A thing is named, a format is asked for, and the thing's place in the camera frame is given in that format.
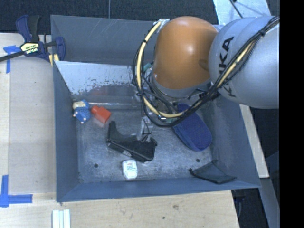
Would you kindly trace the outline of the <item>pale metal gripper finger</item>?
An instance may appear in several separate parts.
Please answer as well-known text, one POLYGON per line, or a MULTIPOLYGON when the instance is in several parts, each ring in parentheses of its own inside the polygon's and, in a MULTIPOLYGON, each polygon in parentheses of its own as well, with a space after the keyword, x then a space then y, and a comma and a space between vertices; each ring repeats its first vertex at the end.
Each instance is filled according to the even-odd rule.
POLYGON ((150 134, 150 119, 147 116, 142 117, 142 135, 150 134))

